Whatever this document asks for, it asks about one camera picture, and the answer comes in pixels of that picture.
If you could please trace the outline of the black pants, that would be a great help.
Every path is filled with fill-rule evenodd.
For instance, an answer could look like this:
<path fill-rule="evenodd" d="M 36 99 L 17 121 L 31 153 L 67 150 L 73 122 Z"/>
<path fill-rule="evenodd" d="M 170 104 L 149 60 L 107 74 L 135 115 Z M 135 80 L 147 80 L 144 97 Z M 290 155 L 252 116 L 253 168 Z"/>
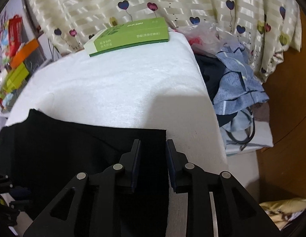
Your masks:
<path fill-rule="evenodd" d="M 165 236 L 169 211 L 166 131 L 66 122 L 31 109 L 20 123 L 0 131 L 0 173 L 27 200 L 35 219 L 77 174 L 94 175 L 119 162 L 140 141 L 135 188 L 118 194 L 119 236 Z"/>

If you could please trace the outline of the blue patterned clothing pile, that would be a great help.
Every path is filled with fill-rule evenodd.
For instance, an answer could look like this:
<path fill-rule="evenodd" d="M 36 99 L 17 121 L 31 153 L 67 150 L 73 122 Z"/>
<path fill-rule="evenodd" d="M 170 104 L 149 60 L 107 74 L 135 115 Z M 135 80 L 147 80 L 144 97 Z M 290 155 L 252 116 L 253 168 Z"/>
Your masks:
<path fill-rule="evenodd" d="M 214 56 L 195 54 L 224 143 L 240 150 L 256 132 L 253 106 L 269 100 L 247 58 L 241 44 L 225 43 Z"/>

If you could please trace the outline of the white bed sheet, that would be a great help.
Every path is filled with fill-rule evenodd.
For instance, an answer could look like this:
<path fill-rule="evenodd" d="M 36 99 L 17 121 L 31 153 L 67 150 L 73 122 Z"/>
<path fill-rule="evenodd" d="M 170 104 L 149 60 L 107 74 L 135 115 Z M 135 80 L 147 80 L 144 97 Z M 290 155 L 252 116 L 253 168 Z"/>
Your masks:
<path fill-rule="evenodd" d="M 90 125 L 164 128 L 196 167 L 227 168 L 206 85 L 188 42 L 175 32 L 167 43 L 58 60 L 34 75 L 8 123 L 31 108 Z"/>

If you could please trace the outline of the wooden wardrobe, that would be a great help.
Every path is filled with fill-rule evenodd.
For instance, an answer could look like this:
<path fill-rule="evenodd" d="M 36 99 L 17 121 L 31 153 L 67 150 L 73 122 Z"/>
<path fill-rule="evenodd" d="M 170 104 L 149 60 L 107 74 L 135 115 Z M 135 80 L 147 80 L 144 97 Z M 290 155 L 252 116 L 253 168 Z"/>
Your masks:
<path fill-rule="evenodd" d="M 300 16 L 301 50 L 286 51 L 264 84 L 274 146 L 256 152 L 260 202 L 306 198 L 306 16 Z"/>

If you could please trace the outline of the yellow patterned pillow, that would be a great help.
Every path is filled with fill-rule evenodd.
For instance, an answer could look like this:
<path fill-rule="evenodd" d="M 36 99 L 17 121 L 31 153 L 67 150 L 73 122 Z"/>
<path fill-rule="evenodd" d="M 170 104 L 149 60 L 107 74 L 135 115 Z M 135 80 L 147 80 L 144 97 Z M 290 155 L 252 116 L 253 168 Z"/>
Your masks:
<path fill-rule="evenodd" d="M 306 198 L 264 202 L 260 206 L 277 228 L 282 230 L 306 210 Z"/>

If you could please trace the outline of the green and white box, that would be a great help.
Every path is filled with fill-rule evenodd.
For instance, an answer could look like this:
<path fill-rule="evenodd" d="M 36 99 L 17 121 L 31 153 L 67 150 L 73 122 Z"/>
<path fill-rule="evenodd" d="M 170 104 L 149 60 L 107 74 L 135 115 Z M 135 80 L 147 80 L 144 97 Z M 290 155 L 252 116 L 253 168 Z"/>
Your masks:
<path fill-rule="evenodd" d="M 84 50 L 92 57 L 144 44 L 169 41 L 169 28 L 164 18 L 148 18 L 110 27 L 88 40 Z"/>

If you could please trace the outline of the clear plastic bag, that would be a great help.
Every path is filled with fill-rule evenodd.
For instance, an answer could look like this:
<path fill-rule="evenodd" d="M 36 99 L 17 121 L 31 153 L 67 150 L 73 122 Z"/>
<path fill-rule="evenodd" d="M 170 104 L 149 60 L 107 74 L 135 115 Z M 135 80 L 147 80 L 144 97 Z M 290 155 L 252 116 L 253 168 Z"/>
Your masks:
<path fill-rule="evenodd" d="M 196 54 L 216 57 L 225 48 L 239 47 L 238 39 L 217 23 L 201 22 L 197 25 L 179 27 L 177 31 L 185 36 Z"/>

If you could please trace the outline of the lime green box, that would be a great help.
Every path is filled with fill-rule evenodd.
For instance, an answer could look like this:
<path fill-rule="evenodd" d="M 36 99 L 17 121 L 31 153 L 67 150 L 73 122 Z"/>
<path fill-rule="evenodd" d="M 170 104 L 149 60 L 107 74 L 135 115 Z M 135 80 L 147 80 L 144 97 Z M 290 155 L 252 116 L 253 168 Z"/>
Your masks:
<path fill-rule="evenodd" d="M 12 69 L 1 82 L 0 99 L 4 99 L 7 94 L 18 89 L 28 75 L 29 71 L 24 63 Z"/>

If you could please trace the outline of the orange box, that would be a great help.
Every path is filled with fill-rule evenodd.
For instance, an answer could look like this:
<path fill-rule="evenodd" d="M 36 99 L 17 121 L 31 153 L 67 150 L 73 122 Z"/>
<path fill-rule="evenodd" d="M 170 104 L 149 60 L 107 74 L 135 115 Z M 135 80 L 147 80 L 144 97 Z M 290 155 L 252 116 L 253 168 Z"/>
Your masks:
<path fill-rule="evenodd" d="M 10 62 L 10 67 L 16 69 L 34 50 L 39 47 L 37 39 L 33 39 L 26 44 L 24 44 L 12 58 Z"/>

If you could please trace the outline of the cream heart pattern curtain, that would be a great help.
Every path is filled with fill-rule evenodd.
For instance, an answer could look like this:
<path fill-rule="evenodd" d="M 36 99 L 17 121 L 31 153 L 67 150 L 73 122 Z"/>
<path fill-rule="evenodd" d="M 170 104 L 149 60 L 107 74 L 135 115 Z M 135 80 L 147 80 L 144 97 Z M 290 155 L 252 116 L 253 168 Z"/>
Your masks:
<path fill-rule="evenodd" d="M 74 53 L 99 31 L 140 19 L 163 17 L 172 29 L 216 22 L 249 51 L 262 81 L 301 49 L 296 0 L 28 0 L 47 38 L 62 54 Z"/>

